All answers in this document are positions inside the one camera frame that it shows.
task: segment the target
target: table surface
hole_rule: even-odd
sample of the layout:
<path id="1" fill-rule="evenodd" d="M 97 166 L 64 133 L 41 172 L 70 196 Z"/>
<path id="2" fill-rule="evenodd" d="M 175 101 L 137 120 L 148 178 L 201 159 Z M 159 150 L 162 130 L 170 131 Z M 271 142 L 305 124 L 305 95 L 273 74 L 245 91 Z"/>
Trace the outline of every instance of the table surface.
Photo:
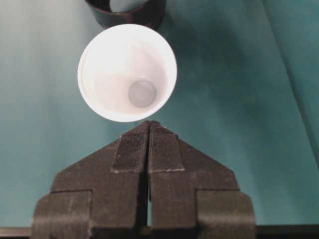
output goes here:
<path id="1" fill-rule="evenodd" d="M 319 2 L 168 0 L 177 85 L 157 120 L 231 168 L 259 225 L 319 223 Z M 136 123 L 95 114 L 77 65 L 103 29 L 83 0 L 0 0 L 0 227 Z"/>

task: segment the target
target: black cylindrical container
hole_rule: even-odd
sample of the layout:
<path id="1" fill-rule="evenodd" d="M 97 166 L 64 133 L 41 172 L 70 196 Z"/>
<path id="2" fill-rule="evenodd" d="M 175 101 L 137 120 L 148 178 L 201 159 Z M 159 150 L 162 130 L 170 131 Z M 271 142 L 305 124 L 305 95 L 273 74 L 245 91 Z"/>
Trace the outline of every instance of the black cylindrical container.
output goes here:
<path id="1" fill-rule="evenodd" d="M 131 23 L 157 29 L 165 11 L 166 0 L 148 0 L 140 7 L 126 12 L 112 12 L 110 0 L 85 0 L 95 19 L 104 28 Z"/>

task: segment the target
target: cup bottom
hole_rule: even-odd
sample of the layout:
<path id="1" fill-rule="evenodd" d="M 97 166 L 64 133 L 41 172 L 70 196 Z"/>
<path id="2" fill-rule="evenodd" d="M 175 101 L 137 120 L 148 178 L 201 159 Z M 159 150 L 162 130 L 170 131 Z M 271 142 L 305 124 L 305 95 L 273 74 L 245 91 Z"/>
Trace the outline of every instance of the cup bottom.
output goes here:
<path id="1" fill-rule="evenodd" d="M 129 88 L 130 102 L 139 108 L 150 106 L 154 102 L 156 95 L 156 88 L 147 80 L 135 81 Z"/>

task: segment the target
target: small white cup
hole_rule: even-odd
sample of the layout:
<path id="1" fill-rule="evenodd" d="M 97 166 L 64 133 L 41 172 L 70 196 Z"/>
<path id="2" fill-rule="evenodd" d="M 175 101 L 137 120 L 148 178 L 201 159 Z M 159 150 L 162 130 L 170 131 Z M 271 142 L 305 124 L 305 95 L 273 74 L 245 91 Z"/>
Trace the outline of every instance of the small white cup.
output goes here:
<path id="1" fill-rule="evenodd" d="M 158 111 L 177 78 L 174 53 L 148 27 L 124 24 L 108 28 L 85 48 L 78 67 L 82 97 L 97 114 L 131 122 Z"/>

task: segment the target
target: teal background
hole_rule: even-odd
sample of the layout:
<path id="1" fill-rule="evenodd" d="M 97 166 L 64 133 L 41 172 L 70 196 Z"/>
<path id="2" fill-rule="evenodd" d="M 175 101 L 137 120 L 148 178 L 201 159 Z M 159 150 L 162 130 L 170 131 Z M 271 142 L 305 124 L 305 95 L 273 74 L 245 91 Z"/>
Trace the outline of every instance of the teal background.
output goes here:
<path id="1" fill-rule="evenodd" d="M 319 223 L 319 2 L 167 0 L 177 85 L 149 120 L 234 170 L 259 225 Z M 103 29 L 83 0 L 0 0 L 0 227 L 136 123 L 95 114 L 77 65 Z"/>

